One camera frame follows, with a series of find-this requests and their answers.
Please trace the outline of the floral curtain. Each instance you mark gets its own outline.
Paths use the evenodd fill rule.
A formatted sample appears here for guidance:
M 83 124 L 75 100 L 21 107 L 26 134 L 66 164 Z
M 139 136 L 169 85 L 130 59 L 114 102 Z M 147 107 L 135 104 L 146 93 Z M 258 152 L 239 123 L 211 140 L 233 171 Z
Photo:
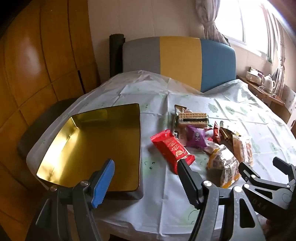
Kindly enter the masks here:
M 199 21 L 204 27 L 205 38 L 230 46 L 228 39 L 220 33 L 215 25 L 219 7 L 220 0 L 196 0 L 196 11 Z

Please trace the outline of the white teapot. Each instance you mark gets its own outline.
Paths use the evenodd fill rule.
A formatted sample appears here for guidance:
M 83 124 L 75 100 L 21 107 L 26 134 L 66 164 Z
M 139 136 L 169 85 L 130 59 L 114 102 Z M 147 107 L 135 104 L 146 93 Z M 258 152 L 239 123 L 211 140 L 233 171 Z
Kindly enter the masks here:
M 269 91 L 273 92 L 275 88 L 275 81 L 271 78 L 270 74 L 262 78 L 262 86 L 264 86 Z

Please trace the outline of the grey yellow blue headboard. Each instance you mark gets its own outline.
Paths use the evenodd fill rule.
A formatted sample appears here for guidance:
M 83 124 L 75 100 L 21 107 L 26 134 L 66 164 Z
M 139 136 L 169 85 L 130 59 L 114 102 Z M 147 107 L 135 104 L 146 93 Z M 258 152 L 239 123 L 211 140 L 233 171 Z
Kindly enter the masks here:
M 236 78 L 232 47 L 207 39 L 161 36 L 123 44 L 123 71 L 144 70 L 207 92 Z

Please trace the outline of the white green-patterned tablecloth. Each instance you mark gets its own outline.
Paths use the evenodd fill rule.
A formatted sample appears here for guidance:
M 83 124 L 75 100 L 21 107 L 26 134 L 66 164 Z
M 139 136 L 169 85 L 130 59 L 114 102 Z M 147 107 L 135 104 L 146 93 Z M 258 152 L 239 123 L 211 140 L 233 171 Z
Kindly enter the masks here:
M 108 199 L 93 212 L 101 233 L 128 240 L 187 240 L 199 211 L 189 203 L 176 175 L 150 137 L 171 131 L 175 104 L 193 113 L 206 113 L 207 147 L 187 147 L 186 127 L 173 134 L 195 156 L 191 169 L 220 186 L 220 170 L 208 170 L 213 151 L 223 144 L 213 142 L 217 122 L 252 145 L 254 171 L 265 180 L 287 183 L 287 176 L 273 165 L 274 157 L 295 164 L 295 137 L 285 122 L 255 97 L 246 84 L 232 80 L 205 93 L 171 78 L 147 71 L 121 73 L 77 99 L 43 133 L 27 155 L 27 166 L 37 170 L 50 143 L 69 117 L 87 111 L 137 103 L 140 107 L 140 160 L 143 197 L 140 200 Z

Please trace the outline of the wafer biscuit packet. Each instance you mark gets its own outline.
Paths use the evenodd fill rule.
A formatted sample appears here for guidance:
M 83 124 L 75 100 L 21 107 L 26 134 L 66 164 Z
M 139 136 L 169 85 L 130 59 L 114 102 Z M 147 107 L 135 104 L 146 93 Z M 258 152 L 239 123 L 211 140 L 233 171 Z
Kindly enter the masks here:
M 179 126 L 195 126 L 205 128 L 208 126 L 208 115 L 206 113 L 180 113 L 178 116 Z

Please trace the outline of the small red candy packet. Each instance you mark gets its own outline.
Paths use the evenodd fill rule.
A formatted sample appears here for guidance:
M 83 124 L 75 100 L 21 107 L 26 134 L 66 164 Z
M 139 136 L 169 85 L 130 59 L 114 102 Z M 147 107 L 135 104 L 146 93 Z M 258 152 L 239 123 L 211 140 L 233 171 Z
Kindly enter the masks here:
M 220 130 L 217 122 L 214 123 L 212 139 L 213 139 L 213 142 L 217 144 L 220 143 Z

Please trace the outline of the gold and maroon tin box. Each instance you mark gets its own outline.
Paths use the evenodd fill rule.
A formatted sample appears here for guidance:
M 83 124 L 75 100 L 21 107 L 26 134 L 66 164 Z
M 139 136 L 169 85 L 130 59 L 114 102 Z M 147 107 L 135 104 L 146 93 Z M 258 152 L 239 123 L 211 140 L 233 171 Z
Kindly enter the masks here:
M 69 117 L 46 150 L 37 176 L 72 187 L 100 170 L 107 159 L 114 161 L 115 172 L 106 197 L 142 199 L 139 104 L 95 109 Z

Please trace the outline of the clear orange nut packet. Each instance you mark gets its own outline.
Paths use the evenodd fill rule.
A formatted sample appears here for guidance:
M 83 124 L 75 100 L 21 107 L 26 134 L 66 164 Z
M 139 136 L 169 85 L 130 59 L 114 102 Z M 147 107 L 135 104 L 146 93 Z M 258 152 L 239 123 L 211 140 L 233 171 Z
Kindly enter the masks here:
M 220 145 L 213 151 L 207 164 L 208 170 L 222 171 L 220 176 L 221 188 L 229 188 L 241 177 L 238 167 L 238 160 L 225 145 Z

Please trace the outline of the wooden side table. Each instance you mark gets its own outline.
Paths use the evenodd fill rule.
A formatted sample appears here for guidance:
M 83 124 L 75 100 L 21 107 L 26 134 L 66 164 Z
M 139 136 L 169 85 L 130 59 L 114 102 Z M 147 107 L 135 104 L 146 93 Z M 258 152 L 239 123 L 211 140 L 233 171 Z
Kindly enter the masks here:
M 295 124 L 295 111 L 293 111 L 293 113 L 290 113 L 285 107 L 284 101 L 281 100 L 277 95 L 271 96 L 264 93 L 259 89 L 257 85 L 251 83 L 245 77 L 239 75 L 237 75 L 236 77 L 245 82 L 248 85 L 248 89 L 266 105 L 268 105 L 269 108 L 277 116 L 279 116 L 290 127 L 290 129 L 292 129 L 293 125 Z

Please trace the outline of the purple snack packet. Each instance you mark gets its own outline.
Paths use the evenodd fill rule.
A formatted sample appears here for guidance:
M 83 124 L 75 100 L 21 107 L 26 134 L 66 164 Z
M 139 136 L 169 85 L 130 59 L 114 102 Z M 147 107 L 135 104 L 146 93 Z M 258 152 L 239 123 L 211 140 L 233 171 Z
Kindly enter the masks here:
M 195 126 L 186 127 L 187 147 L 204 149 L 207 147 L 205 139 L 205 129 Z

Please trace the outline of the wooden wardrobe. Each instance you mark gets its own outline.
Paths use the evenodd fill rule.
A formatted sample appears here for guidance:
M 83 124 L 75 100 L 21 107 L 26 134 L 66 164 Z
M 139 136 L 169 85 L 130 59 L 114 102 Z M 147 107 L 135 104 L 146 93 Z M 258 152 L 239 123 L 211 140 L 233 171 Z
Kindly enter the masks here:
M 1 227 L 24 240 L 44 192 L 18 155 L 49 107 L 95 89 L 99 75 L 87 1 L 32 1 L 1 36 Z

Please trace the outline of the orange crumb snack bag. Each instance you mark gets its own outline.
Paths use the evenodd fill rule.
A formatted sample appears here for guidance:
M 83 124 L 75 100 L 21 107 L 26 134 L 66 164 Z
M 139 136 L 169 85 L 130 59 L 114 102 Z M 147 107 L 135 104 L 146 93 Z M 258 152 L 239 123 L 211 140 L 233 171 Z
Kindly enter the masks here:
M 234 156 L 239 163 L 245 162 L 248 165 L 253 164 L 252 145 L 249 138 L 233 135 Z

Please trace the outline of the red snack packet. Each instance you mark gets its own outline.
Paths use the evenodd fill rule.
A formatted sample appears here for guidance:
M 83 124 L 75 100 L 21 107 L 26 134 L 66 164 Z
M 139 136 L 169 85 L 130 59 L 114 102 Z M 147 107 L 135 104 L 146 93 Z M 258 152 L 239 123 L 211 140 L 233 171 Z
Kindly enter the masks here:
M 195 156 L 189 153 L 169 129 L 151 136 L 150 139 L 176 175 L 178 174 L 178 161 L 185 160 L 189 166 L 195 161 Z

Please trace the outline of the tissue box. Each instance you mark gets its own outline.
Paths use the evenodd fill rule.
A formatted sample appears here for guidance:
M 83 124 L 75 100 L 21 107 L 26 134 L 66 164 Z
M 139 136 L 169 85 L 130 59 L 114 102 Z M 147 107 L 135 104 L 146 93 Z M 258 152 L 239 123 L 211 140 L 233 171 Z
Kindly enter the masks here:
M 249 71 L 246 73 L 246 79 L 260 86 L 262 84 L 263 73 L 253 67 L 250 67 Z

